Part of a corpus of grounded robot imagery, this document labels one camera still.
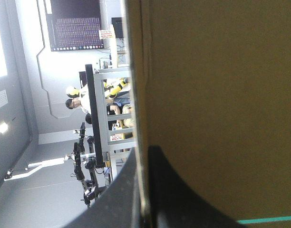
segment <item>gray floor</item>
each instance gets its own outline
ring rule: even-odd
[[[63,157],[75,141],[39,145],[32,162]],[[57,228],[69,223],[87,207],[83,190],[73,173],[73,162],[42,168],[28,178],[5,182],[0,188],[0,228]],[[87,179],[89,174],[83,170]],[[98,175],[99,186],[105,185]]]

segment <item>light fixture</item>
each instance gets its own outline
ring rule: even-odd
[[[0,124],[0,133],[4,134],[8,130],[8,124],[3,122]]]

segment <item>black pole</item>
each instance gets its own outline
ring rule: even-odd
[[[92,115],[92,125],[93,125],[94,144],[95,144],[96,163],[97,163],[96,168],[102,168],[105,166],[105,164],[103,162],[103,156],[102,156],[93,66],[91,64],[87,64],[85,65],[85,69],[86,69],[86,74],[87,74],[89,102],[90,102],[90,109],[91,109],[91,115]]]

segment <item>teal stripe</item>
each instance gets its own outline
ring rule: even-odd
[[[251,224],[251,223],[264,223],[264,222],[280,222],[280,221],[291,221],[291,216],[239,220],[238,223]]]

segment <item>computer screen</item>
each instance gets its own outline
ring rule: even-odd
[[[104,48],[99,0],[45,0],[51,51]]]
[[[123,38],[122,18],[112,18],[116,38]]]

